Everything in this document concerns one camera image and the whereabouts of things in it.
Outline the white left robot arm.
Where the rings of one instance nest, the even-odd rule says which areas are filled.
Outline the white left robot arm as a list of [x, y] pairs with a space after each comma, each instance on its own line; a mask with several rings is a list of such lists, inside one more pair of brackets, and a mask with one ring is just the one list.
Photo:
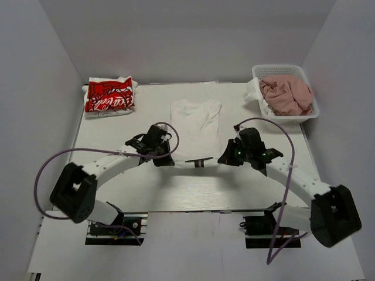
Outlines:
[[169, 146], [171, 126], [158, 122], [147, 133], [139, 134], [125, 145], [88, 164], [65, 165], [50, 195], [50, 202], [76, 224], [91, 221], [106, 228], [119, 228], [124, 213], [109, 202], [96, 198], [97, 190], [106, 182], [127, 170], [152, 161], [155, 166], [172, 166]]

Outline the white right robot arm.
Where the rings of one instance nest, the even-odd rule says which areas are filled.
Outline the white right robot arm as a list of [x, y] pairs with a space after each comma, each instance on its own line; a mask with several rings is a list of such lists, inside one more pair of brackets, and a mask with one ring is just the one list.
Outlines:
[[293, 207], [274, 203], [262, 216], [246, 217], [243, 227], [247, 235], [269, 234], [279, 226], [312, 234], [320, 244], [331, 248], [362, 228], [347, 187], [330, 186], [293, 167], [281, 152], [265, 147], [255, 128], [243, 129], [236, 138], [229, 139], [217, 162], [236, 167], [249, 163], [254, 170], [288, 187], [306, 204]]

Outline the white t-shirt black graphic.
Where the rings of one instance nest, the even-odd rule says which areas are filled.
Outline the white t-shirt black graphic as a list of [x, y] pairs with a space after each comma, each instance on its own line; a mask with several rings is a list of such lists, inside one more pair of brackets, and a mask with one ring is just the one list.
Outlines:
[[172, 153], [175, 167], [194, 169], [215, 167], [220, 156], [219, 113], [221, 103], [208, 100], [197, 104], [187, 100], [171, 103], [170, 124], [179, 135], [179, 146]]

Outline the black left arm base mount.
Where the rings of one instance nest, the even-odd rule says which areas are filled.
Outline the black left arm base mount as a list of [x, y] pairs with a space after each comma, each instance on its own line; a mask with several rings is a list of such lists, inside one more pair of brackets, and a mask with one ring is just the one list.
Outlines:
[[148, 214], [125, 213], [121, 227], [107, 228], [90, 222], [87, 228], [86, 245], [140, 246], [145, 238]]

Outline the pink t-shirt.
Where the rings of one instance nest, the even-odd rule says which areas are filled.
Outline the pink t-shirt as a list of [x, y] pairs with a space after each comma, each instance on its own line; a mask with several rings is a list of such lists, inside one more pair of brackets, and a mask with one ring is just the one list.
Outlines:
[[313, 91], [298, 77], [266, 76], [260, 81], [260, 90], [276, 116], [307, 116], [312, 113]]

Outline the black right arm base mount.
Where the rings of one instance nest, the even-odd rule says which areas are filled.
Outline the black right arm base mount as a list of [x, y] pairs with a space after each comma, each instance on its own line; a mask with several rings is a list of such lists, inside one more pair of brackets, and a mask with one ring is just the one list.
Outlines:
[[[270, 246], [271, 238], [276, 226], [276, 218], [274, 212], [279, 209], [281, 203], [274, 203], [266, 208], [261, 215], [247, 215], [243, 217], [243, 222], [239, 223], [239, 227], [245, 232], [246, 249], [267, 249]], [[295, 229], [289, 227], [279, 227], [275, 248], [287, 241], [289, 237], [296, 232]], [[301, 248], [300, 240], [294, 238], [286, 248]]]

